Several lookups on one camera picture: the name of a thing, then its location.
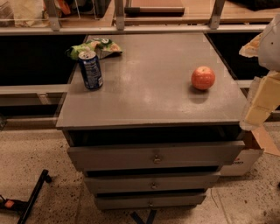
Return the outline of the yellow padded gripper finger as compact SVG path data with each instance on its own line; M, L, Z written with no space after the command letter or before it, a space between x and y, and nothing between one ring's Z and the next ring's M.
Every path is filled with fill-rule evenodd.
M280 105L280 73L269 71L262 77L255 77L250 85L247 103L243 109L240 127L254 130L262 125Z

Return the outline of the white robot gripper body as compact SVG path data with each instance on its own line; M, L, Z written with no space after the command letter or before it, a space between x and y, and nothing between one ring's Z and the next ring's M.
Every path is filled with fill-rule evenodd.
M262 32L258 62L268 70L280 71L280 14L277 14Z

